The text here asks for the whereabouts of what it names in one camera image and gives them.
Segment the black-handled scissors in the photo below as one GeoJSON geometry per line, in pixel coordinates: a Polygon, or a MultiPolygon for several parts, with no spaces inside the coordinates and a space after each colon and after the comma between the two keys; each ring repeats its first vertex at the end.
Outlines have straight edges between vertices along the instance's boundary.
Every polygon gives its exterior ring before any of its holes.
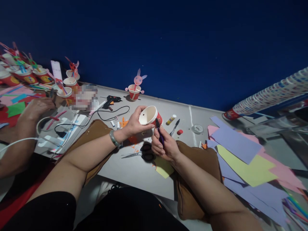
{"type": "Polygon", "coordinates": [[[159,133],[159,141],[160,141],[161,144],[164,146],[164,137],[163,137],[163,135],[162,135],[161,132],[160,132],[160,124],[159,124],[157,118],[155,119],[155,122],[156,122],[157,131],[158,131],[158,133],[159,133]]]}
{"type": "Polygon", "coordinates": [[[141,156],[142,159],[144,159],[146,162],[151,162],[152,160],[155,159],[155,155],[152,151],[152,145],[150,144],[143,145],[139,152],[129,154],[128,156],[122,157],[122,159],[133,157],[133,156],[141,156]]]}

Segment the glue bottle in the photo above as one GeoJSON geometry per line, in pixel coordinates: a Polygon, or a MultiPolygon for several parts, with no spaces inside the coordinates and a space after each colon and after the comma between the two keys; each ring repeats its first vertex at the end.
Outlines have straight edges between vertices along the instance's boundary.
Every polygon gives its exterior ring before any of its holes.
{"type": "Polygon", "coordinates": [[[176,115],[172,115],[170,119],[166,122],[167,125],[171,124],[172,121],[176,118],[176,115]]]}

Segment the blue wall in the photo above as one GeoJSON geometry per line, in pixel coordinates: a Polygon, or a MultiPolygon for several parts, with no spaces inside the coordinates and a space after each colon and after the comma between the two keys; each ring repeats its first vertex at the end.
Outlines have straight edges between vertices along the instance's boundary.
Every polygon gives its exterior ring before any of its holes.
{"type": "Polygon", "coordinates": [[[308,66],[307,0],[2,1],[0,41],[81,80],[218,110],[308,66]]]}

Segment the red cap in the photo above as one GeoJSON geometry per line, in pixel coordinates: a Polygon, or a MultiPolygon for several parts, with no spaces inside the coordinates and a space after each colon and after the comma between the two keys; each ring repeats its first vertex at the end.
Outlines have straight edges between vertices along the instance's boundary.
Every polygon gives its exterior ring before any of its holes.
{"type": "Polygon", "coordinates": [[[178,131],[177,131],[177,134],[178,134],[178,135],[181,135],[182,133],[183,133],[183,130],[178,130],[178,131]]]}

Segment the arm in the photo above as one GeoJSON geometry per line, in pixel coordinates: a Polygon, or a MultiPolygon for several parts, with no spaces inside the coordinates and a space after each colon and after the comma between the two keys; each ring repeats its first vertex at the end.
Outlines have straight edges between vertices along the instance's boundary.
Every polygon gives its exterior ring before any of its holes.
{"type": "Polygon", "coordinates": [[[170,162],[188,183],[202,207],[211,215],[213,230],[262,230],[250,211],[221,182],[182,154],[176,141],[161,127],[164,148],[155,129],[152,150],[170,162]]]}
{"type": "MultiPolygon", "coordinates": [[[[137,107],[126,127],[114,132],[114,137],[118,143],[139,132],[155,127],[153,124],[141,125],[139,123],[140,113],[145,108],[146,106],[137,107]]],[[[69,192],[78,200],[87,173],[115,147],[108,134],[74,149],[54,167],[29,201],[55,191],[69,192]]]]}
{"type": "MultiPolygon", "coordinates": [[[[52,99],[34,99],[18,118],[11,143],[36,136],[36,124],[39,117],[55,107],[52,99]]],[[[28,161],[35,149],[35,140],[20,141],[9,147],[0,159],[0,179],[16,175],[27,168],[28,161]]]]}

